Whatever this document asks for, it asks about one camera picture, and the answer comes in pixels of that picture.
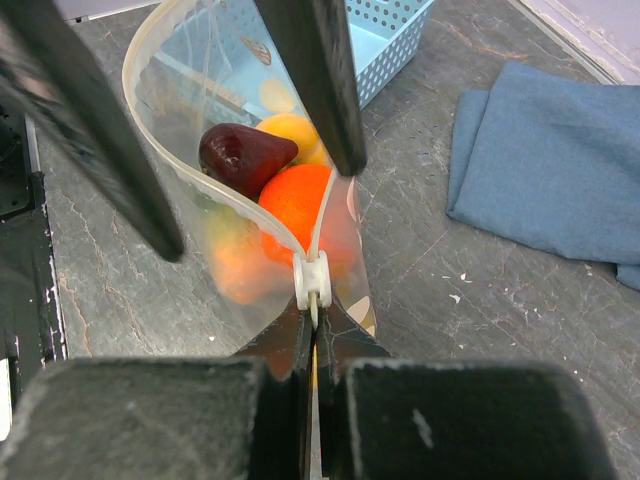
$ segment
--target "light blue basket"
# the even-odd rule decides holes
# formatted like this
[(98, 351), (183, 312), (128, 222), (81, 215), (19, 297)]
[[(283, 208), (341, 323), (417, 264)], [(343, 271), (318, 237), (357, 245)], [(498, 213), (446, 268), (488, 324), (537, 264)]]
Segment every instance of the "light blue basket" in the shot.
[[(347, 0), (347, 12), (353, 45), (360, 107), (364, 108), (382, 88), (415, 55), (424, 25), (431, 13), (434, 0)], [(170, 74), (176, 75), (182, 95), (195, 108), (201, 96), (201, 86), (184, 82), (190, 72), (208, 72), (214, 65), (209, 79), (217, 85), (237, 94), (239, 105), (229, 108), (224, 102), (208, 98), (205, 118), (211, 123), (234, 122), (255, 125), (272, 115), (262, 107), (256, 85), (269, 78), (240, 36), (254, 37), (271, 51), (276, 51), (266, 33), (252, 0), (204, 0), (200, 8), (191, 11), (171, 36), (162, 44), (155, 57)], [(224, 13), (226, 23), (217, 22), (217, 15)], [(216, 38), (221, 49), (211, 47)], [(279, 56), (274, 56), (275, 70), (286, 72)], [(225, 65), (229, 71), (221, 71)], [(292, 89), (287, 78), (280, 78)]]

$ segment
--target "translucent plastic bag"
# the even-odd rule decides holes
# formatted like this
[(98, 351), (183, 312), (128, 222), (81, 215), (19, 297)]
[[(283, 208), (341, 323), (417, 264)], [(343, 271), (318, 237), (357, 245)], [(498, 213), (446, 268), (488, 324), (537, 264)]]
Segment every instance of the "translucent plastic bag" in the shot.
[[(327, 254), (334, 294), (375, 332), (355, 181), (331, 174), (305, 252), (278, 219), (202, 173), (198, 163), (200, 139), (214, 125), (255, 127), (277, 114), (308, 121), (252, 0), (165, 1), (133, 38), (123, 84), (136, 125), (171, 179), (169, 194), (207, 259), (215, 294), (226, 301), (247, 340), (295, 294), (293, 254), (312, 261), (319, 251)], [(304, 150), (302, 163), (330, 165), (321, 142)], [(266, 253), (267, 238), (287, 252), (284, 261)], [(315, 302), (310, 308), (314, 313)]]

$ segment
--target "blue cloth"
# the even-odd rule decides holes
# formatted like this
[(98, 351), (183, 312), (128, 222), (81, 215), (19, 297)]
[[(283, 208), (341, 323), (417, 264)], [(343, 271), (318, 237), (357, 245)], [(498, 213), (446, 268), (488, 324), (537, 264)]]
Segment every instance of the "blue cloth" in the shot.
[(460, 97), (447, 214), (640, 289), (640, 87), (508, 63)]

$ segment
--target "dark red fruit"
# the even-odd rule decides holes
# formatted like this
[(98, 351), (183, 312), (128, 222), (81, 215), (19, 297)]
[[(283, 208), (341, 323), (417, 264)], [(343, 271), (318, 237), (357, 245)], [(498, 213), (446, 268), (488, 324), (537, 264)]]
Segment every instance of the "dark red fruit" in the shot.
[(216, 125), (200, 140), (202, 171), (251, 199), (296, 155), (295, 142), (235, 123)]

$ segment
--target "stone countertop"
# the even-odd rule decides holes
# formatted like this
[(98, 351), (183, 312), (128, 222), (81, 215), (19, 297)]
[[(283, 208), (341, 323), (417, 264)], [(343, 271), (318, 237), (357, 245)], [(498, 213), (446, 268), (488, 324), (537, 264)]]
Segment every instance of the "stone countertop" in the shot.
[[(152, 7), (76, 25), (122, 98), (127, 46)], [(640, 292), (613, 267), (568, 261), (448, 219), (456, 102), (489, 88), (506, 61), (594, 81), (507, 0), (436, 2), (418, 53), (363, 113), (363, 242), (382, 344), (403, 357), (555, 362), (587, 392), (622, 479), (640, 478)], [(91, 185), (39, 137), (60, 301), (71, 356), (227, 355), (188, 238), (181, 264), (158, 259)]]

